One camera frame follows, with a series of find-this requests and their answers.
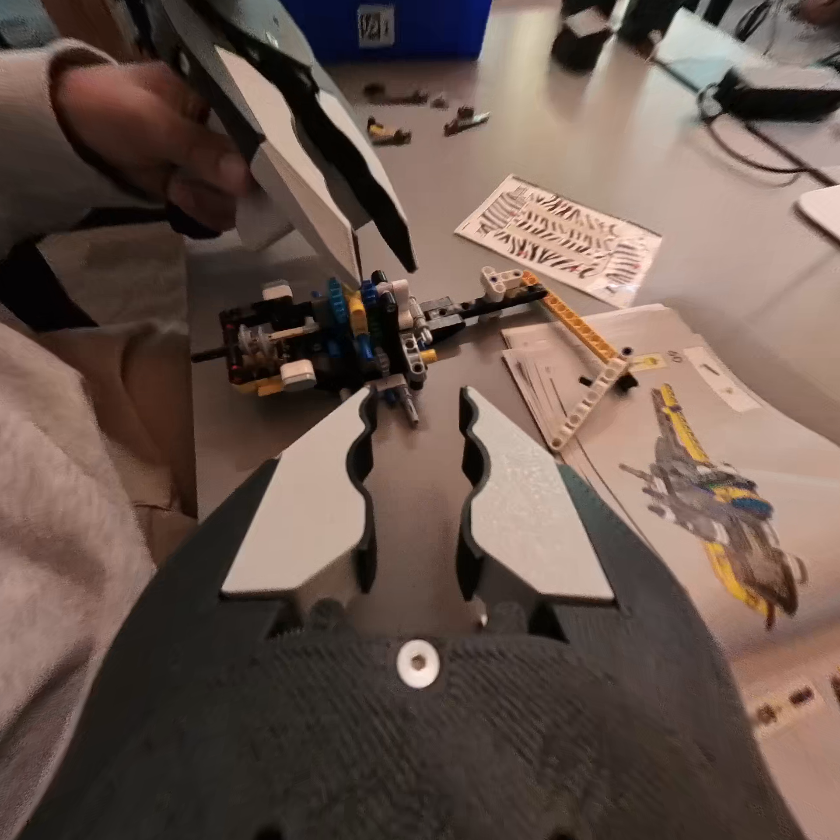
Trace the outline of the lego instruction booklet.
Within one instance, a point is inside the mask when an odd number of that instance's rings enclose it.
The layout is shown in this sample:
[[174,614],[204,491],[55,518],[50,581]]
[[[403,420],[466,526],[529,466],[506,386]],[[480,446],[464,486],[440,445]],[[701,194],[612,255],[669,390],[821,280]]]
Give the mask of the lego instruction booklet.
[[838,838],[839,455],[760,400],[659,304],[588,318],[631,350],[563,448],[667,563],[723,649],[810,838]]

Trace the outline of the zebra striped sticker sheet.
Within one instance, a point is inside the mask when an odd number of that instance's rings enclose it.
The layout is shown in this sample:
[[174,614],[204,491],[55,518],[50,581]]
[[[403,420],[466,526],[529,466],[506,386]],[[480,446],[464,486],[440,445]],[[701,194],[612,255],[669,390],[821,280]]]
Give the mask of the zebra striped sticker sheet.
[[514,174],[455,235],[615,309],[634,304],[663,241],[653,230]]

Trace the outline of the blue plastic bin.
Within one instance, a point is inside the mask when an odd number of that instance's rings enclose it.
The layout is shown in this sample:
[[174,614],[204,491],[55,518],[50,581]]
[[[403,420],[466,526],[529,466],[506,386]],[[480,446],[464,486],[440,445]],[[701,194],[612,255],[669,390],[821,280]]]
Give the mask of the blue plastic bin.
[[473,60],[491,1],[283,1],[318,60]]

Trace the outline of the loose dark red lego piece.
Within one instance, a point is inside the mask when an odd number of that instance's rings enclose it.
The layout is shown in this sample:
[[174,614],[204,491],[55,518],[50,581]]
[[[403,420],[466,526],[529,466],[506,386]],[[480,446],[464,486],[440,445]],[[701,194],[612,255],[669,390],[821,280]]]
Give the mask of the loose dark red lego piece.
[[471,106],[461,106],[457,109],[456,115],[445,123],[443,135],[446,138],[454,137],[465,131],[485,125],[490,120],[490,112],[478,112]]

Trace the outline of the black power adapter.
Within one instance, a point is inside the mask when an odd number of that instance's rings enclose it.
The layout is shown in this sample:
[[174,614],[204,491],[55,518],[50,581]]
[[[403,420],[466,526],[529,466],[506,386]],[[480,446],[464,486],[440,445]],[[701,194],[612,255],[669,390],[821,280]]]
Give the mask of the black power adapter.
[[744,122],[820,122],[839,107],[839,76],[826,67],[735,66],[711,91],[723,112]]

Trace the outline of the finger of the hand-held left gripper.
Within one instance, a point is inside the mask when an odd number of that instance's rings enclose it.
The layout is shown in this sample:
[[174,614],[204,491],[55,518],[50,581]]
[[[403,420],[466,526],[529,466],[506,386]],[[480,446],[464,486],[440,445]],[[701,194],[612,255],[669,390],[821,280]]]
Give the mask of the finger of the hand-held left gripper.
[[308,139],[339,173],[350,193],[409,273],[417,258],[403,205],[353,107],[315,66],[284,66],[283,92]]
[[254,251],[267,249],[295,230],[331,275],[343,284],[360,284],[354,232],[299,141],[287,101],[246,59],[222,46],[215,50],[255,114],[263,137],[249,164],[256,185],[237,204],[236,228],[242,245]]

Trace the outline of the multicoloured lego technic model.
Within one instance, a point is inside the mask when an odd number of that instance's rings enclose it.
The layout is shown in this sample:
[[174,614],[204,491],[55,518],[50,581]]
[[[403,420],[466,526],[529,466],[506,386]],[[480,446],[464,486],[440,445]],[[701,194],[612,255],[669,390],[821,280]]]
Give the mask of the multicoloured lego technic model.
[[438,345],[469,322],[486,322],[534,303],[601,364],[596,378],[581,379],[584,396],[570,418],[551,426],[550,451],[558,454],[578,434],[607,393],[625,395],[637,387],[633,351],[613,347],[533,273],[485,267],[479,281],[482,295],[462,302],[449,297],[420,302],[408,280],[388,280],[379,270],[359,290],[332,278],[323,294],[313,292],[302,302],[277,282],[265,287],[257,302],[221,311],[221,345],[193,352],[191,361],[224,361],[228,383],[257,396],[313,388],[344,400],[368,385],[389,405],[400,404],[408,423],[418,427],[415,395],[438,361]]

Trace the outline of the person's grey sweater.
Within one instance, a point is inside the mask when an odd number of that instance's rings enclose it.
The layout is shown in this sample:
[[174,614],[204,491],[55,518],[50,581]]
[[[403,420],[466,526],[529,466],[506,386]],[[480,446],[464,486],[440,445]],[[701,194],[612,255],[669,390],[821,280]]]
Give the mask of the person's grey sweater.
[[82,350],[121,387],[150,322],[53,332],[2,324],[2,838],[36,808],[114,635],[154,564],[92,387],[54,351]]

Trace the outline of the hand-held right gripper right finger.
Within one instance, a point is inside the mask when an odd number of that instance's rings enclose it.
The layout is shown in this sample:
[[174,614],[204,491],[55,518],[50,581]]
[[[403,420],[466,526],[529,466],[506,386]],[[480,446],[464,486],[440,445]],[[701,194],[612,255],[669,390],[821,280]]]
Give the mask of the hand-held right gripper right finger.
[[458,394],[461,511],[457,580],[466,602],[610,605],[602,563],[560,465],[476,388]]

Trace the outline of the small black box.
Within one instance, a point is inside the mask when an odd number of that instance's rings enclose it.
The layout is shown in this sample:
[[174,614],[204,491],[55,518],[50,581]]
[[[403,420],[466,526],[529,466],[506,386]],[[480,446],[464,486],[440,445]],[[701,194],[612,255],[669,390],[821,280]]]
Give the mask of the small black box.
[[596,6],[561,16],[551,57],[561,68],[584,75],[595,68],[603,47],[613,37],[609,18]]

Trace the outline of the person's left hand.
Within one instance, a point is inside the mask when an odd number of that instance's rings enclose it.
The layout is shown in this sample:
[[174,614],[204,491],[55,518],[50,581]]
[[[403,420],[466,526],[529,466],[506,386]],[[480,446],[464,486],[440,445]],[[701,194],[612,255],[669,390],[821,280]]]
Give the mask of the person's left hand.
[[52,104],[66,137],[126,192],[171,204],[216,234],[235,226],[252,184],[235,143],[208,124],[209,107],[161,62],[58,70]]

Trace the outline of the white laptop stand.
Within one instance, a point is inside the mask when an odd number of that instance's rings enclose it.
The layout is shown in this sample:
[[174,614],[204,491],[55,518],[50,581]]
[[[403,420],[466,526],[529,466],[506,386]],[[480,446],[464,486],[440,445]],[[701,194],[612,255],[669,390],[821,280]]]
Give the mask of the white laptop stand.
[[804,222],[839,245],[839,191],[831,185],[804,192],[794,202],[794,210]]

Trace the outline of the person's left forearm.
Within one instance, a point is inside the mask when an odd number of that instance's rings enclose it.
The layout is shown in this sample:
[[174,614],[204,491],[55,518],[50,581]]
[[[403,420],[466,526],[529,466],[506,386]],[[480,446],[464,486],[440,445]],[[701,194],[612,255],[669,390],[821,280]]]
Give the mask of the person's left forearm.
[[67,230],[91,210],[147,207],[89,157],[79,156],[53,109],[62,70],[115,67],[106,53],[75,39],[1,55],[1,257],[37,235]]

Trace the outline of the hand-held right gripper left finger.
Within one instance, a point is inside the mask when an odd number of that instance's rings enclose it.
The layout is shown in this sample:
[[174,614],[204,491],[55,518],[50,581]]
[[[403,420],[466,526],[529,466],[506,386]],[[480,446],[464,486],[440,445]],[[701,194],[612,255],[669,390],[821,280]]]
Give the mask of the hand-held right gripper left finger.
[[376,397],[364,387],[276,458],[222,584],[229,599],[288,599],[299,611],[347,606],[375,565],[371,471]]

